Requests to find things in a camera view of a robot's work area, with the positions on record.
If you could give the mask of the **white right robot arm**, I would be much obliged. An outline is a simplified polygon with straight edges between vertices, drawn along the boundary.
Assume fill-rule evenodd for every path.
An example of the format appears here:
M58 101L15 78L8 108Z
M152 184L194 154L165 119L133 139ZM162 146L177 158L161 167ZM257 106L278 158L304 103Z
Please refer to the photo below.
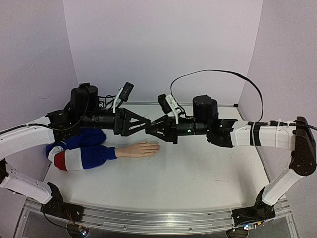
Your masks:
M257 203L273 206L299 179L313 174L317 167L316 142L304 117L295 121L250 122L220 119L215 99L207 95L192 100L193 115L179 117L180 108L172 95L160 95L158 102L166 115L146 128L146 134L177 144L180 136L205 135L207 142L224 148L241 146L274 147L291 152L284 171L262 189Z

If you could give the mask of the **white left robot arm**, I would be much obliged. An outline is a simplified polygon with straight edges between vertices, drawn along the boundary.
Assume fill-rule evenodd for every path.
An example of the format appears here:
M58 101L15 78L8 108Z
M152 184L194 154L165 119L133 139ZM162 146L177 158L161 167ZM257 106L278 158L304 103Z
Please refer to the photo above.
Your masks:
M47 204L55 216L65 215L67 206L54 197L58 188L18 172L5 159L17 152L52 144L77 136L81 128L112 130L129 136L150 126L150 120L126 108L100 108L97 87L83 83L71 90L70 102L63 110L48 113L30 123L0 133L0 186Z

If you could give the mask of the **mannequin hand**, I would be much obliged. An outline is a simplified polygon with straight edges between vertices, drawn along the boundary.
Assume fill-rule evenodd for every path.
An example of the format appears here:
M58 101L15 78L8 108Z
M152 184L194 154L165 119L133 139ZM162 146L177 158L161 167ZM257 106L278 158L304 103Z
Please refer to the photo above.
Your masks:
M116 158L142 158L158 153L161 146L147 141L138 142L125 147L115 148Z

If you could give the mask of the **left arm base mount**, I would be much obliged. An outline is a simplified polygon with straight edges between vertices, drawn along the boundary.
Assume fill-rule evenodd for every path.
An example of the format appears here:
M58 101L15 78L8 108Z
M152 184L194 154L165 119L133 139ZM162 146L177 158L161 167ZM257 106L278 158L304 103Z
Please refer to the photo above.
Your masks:
M52 198L46 203L42 204L41 212L45 215L52 215L54 217L69 219L74 222L81 222L84 213L84 207L81 205L64 202L59 188L48 182L47 185L51 189Z

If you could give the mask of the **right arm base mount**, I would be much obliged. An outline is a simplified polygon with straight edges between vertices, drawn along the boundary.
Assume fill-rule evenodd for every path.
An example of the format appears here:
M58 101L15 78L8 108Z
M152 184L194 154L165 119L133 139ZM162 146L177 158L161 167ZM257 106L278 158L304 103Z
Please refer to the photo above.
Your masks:
M233 218L235 228L275 218L276 214L274 206L264 203L262 201L262 194L263 189L257 195L253 206L232 210L231 216Z

